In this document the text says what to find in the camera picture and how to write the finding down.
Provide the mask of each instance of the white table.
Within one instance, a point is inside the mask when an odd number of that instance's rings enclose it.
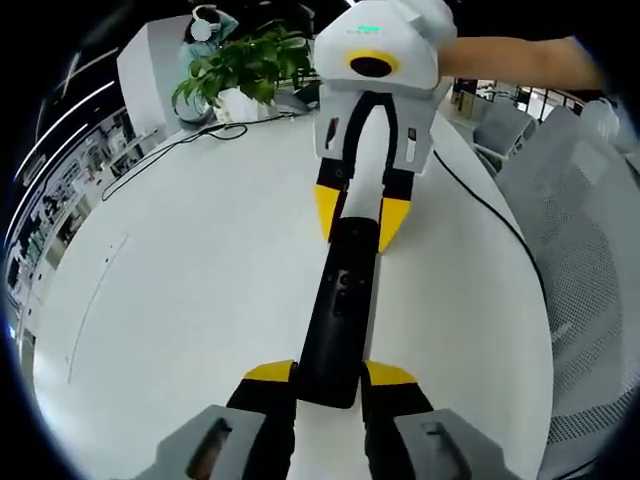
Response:
[[[311,117],[171,151],[99,205],[43,305],[34,378],[42,412],[94,478],[128,478],[159,440],[254,366],[299,358],[327,246],[313,198]],[[384,155],[373,122],[362,151]],[[515,221],[441,117],[436,148]],[[381,259],[371,358],[413,373],[535,478],[552,400],[547,316],[513,235],[430,159]],[[358,408],[299,403],[289,478],[370,478]]]

